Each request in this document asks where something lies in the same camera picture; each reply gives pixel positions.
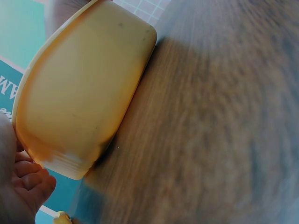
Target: wooden table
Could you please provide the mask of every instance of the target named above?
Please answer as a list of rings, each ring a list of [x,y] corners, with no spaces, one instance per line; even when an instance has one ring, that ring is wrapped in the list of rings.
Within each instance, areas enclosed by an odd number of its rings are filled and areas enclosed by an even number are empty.
[[[70,213],[101,224],[299,223],[299,3],[172,0]]]

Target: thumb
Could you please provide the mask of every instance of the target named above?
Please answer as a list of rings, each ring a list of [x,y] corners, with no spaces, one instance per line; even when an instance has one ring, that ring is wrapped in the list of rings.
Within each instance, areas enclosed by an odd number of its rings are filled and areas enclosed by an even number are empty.
[[[16,137],[8,117],[0,112],[0,185],[11,180],[16,153]]]

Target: tiled wall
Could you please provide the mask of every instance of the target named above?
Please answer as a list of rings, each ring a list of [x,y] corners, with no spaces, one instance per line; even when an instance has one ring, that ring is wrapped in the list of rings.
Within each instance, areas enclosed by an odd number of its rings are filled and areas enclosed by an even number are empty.
[[[171,0],[113,0],[152,26],[156,24]]]

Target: finger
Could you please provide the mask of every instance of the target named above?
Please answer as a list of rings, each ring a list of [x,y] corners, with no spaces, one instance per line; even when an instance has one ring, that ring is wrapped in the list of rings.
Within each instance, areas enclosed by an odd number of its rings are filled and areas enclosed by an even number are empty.
[[[13,173],[13,177],[11,178],[11,182],[15,188],[23,188],[23,181],[19,178],[15,173]]]
[[[16,153],[16,137],[7,116],[0,112],[0,184],[11,180]]]
[[[27,190],[33,189],[36,185],[43,182],[43,179],[48,178],[49,172],[46,169],[41,169],[37,173],[31,173],[22,177],[23,186]]]
[[[36,173],[41,169],[41,165],[28,161],[20,161],[14,164],[14,172],[20,178],[27,174]]]
[[[33,159],[27,154],[26,151],[22,151],[20,153],[16,153],[14,161],[15,162],[19,162],[19,161],[33,162]]]
[[[22,151],[24,151],[24,148],[21,145],[21,143],[19,141],[17,141],[17,152],[22,152]]]
[[[56,186],[56,180],[53,176],[46,177],[42,183],[36,185],[29,191],[34,200],[36,212],[41,205],[50,197]]]

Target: teal background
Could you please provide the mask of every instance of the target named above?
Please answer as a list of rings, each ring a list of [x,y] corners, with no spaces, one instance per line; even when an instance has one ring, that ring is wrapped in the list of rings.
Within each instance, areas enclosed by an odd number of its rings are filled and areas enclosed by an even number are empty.
[[[53,223],[52,216],[49,216],[42,211],[38,211],[36,215],[36,224],[52,224],[52,223]]]
[[[36,52],[45,42],[43,4],[31,0],[0,0],[0,56],[25,69]],[[0,75],[19,85],[22,74],[0,61]],[[9,99],[11,86],[0,93],[0,109],[11,112],[14,99]],[[73,195],[80,181],[71,180],[50,171],[57,179],[57,186],[44,204],[54,211],[68,211]],[[51,223],[41,211],[36,216],[36,224]]]
[[[26,68],[45,42],[43,4],[0,0],[0,55]]]

